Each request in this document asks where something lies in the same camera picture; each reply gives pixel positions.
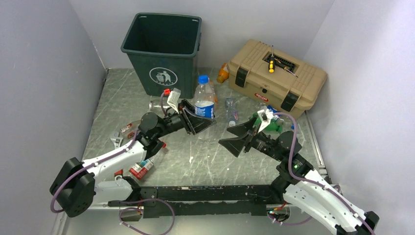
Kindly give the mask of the pepsi bottle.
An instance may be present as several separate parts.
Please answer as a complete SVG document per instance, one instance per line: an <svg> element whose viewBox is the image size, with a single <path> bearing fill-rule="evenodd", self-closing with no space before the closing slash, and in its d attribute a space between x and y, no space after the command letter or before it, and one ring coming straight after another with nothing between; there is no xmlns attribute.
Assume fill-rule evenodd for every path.
<svg viewBox="0 0 415 235"><path fill-rule="evenodd" d="M214 98L207 75L198 77L198 86L195 90L195 114L205 118L214 119Z"/></svg>

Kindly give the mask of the clear bottle red cap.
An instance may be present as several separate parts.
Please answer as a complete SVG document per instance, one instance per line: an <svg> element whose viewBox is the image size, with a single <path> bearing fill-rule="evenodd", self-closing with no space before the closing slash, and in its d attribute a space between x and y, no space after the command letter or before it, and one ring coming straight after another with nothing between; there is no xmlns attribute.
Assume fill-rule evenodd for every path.
<svg viewBox="0 0 415 235"><path fill-rule="evenodd" d="M134 163L128 168L127 175L140 182L148 181L152 176L155 176L156 173L159 172L163 162L164 160L161 156L156 156Z"/></svg>

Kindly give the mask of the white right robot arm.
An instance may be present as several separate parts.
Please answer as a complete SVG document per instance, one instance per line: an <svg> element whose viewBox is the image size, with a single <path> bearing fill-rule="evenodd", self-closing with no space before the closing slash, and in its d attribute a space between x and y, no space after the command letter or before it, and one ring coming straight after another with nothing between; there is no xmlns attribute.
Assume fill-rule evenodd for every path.
<svg viewBox="0 0 415 235"><path fill-rule="evenodd" d="M306 212L334 235L372 235L379 222L373 211L364 211L339 193L300 153L301 145L293 131L273 139L255 126L255 118L227 128L234 138L219 140L232 155L255 149L279 162L279 175L269 185L269 195L252 194L253 202L286 202Z"/></svg>

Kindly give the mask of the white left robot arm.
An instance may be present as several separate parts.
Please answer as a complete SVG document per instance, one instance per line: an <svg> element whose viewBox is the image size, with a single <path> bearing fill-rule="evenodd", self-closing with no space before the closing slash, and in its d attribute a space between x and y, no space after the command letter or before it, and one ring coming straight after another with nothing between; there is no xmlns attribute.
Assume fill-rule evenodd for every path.
<svg viewBox="0 0 415 235"><path fill-rule="evenodd" d="M120 148L84 161L76 157L67 160L49 189L52 195L50 210L76 217L91 205L102 202L137 204L141 188L132 178L106 179L119 170L155 156L166 146L161 137L181 129L197 135L216 124L212 118L196 115L194 106L185 99L176 107L175 113L164 117L154 112L144 114L131 140Z"/></svg>

